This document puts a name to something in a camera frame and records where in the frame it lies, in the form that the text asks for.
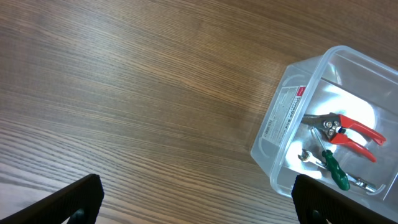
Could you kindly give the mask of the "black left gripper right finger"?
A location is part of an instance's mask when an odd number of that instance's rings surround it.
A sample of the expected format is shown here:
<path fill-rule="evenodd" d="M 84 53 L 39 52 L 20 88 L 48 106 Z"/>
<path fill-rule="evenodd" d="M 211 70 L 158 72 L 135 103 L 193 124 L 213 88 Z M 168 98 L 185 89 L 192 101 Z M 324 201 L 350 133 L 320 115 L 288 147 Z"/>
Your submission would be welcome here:
<path fill-rule="evenodd" d="M 296 176 L 291 196 L 301 224 L 394 223 L 304 174 Z"/>

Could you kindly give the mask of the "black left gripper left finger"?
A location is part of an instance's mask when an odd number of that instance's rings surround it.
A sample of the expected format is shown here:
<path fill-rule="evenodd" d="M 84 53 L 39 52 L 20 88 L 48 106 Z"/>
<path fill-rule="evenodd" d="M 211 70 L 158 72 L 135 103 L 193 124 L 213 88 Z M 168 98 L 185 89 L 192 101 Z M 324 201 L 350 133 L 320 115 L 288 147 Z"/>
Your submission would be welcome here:
<path fill-rule="evenodd" d="M 1 224 L 95 223 L 104 190 L 98 174 L 89 174 L 1 220 Z"/>

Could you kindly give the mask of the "green handled screwdriver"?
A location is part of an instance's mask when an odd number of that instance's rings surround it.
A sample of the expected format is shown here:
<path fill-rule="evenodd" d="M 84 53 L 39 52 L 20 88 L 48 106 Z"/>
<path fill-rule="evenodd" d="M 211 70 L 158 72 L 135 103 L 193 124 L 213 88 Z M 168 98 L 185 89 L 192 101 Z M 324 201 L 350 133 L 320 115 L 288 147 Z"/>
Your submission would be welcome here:
<path fill-rule="evenodd" d="M 312 128 L 311 132 L 320 143 L 322 157 L 325 159 L 325 167 L 326 170 L 330 172 L 331 178 L 341 190 L 349 190 L 350 184 L 346 172 L 342 170 L 338 161 L 334 158 L 333 153 L 329 149 L 326 149 L 318 131 L 315 128 Z"/>

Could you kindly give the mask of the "small metal wrench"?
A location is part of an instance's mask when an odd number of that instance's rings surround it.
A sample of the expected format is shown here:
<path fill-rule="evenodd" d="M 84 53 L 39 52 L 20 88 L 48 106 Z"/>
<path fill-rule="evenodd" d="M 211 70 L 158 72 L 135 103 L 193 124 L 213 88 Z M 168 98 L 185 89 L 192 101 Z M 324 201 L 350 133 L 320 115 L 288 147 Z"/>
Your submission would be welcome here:
<path fill-rule="evenodd" d="M 309 162 L 309 163 L 312 163 L 312 164 L 326 170 L 325 161 L 321 161 L 320 159 L 315 157 L 310 151 L 308 151 L 306 149 L 302 150 L 302 153 L 300 155 L 298 155 L 298 158 L 302 162 Z M 371 184 L 370 182 L 368 182 L 360 177 L 355 177 L 347 172 L 346 172 L 346 175 L 349 180 L 350 188 L 351 188 L 351 184 L 353 184 L 354 186 L 359 187 L 359 188 L 367 191 L 368 193 L 373 194 L 376 192 L 377 188 L 374 184 Z"/>

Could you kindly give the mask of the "red handled cutters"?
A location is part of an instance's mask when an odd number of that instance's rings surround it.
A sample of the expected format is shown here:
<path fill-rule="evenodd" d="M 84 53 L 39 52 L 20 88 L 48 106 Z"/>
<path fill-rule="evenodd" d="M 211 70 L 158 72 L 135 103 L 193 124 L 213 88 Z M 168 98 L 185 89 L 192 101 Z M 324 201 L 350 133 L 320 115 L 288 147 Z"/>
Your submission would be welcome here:
<path fill-rule="evenodd" d="M 302 118 L 302 123 L 319 130 L 327 138 L 328 142 L 351 148 L 354 152 L 366 157 L 371 162 L 377 161 L 375 155 L 361 144 L 349 138 L 346 135 L 346 131 L 349 129 L 356 131 L 372 139 L 379 146 L 382 146 L 386 142 L 386 138 L 379 132 L 343 114 L 305 114 Z"/>

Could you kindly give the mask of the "clear plastic storage container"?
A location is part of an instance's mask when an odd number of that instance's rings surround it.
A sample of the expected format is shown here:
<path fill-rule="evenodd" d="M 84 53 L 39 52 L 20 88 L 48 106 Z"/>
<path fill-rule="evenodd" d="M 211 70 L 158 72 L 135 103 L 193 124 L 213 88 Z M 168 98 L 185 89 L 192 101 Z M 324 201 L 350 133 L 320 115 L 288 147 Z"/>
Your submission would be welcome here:
<path fill-rule="evenodd" d="M 305 114 L 343 114 L 379 132 L 386 142 L 351 129 L 346 135 L 371 151 L 371 162 L 351 148 L 328 142 L 318 133 L 343 171 L 377 188 L 375 193 L 351 184 L 341 190 L 330 173 L 298 155 L 303 149 L 324 161 L 313 127 Z M 397 220 L 397 72 L 347 46 L 336 46 L 319 57 L 290 64 L 275 91 L 251 150 L 252 158 L 269 177 L 272 188 L 291 195 L 296 176 L 307 175 L 362 206 Z"/>

